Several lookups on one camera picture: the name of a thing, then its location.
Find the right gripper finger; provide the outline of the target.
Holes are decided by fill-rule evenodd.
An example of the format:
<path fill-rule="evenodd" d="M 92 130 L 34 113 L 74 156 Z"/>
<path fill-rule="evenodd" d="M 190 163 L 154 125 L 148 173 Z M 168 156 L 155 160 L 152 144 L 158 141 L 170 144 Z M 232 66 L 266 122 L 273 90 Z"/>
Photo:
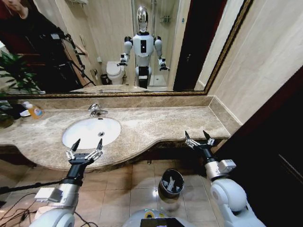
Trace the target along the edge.
<path fill-rule="evenodd" d="M 193 148 L 194 146 L 198 146 L 199 143 L 196 142 L 195 140 L 191 139 L 188 132 L 185 131 L 185 137 L 186 137 L 186 141 L 185 143 L 190 147 L 190 148 Z"/>
<path fill-rule="evenodd" d="M 214 145 L 215 139 L 212 138 L 206 131 L 203 130 L 203 134 L 205 138 L 207 139 L 207 145 Z"/>

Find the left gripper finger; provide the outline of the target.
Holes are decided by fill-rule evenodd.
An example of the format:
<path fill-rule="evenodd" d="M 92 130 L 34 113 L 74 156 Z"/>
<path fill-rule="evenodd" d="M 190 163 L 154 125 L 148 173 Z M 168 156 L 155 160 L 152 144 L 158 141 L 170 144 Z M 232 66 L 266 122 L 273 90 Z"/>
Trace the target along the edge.
<path fill-rule="evenodd" d="M 80 139 L 78 139 L 75 143 L 73 143 L 72 147 L 65 152 L 67 159 L 69 161 L 75 159 L 74 152 L 77 150 L 79 143 L 80 143 Z"/>
<path fill-rule="evenodd" d="M 100 158 L 100 156 L 103 154 L 102 152 L 102 148 L 103 148 L 103 140 L 100 139 L 98 145 L 97 145 L 97 148 L 95 149 L 95 151 L 89 153 L 87 156 L 86 156 L 86 159 L 87 160 L 91 160 L 92 162 L 96 161 L 97 159 Z"/>

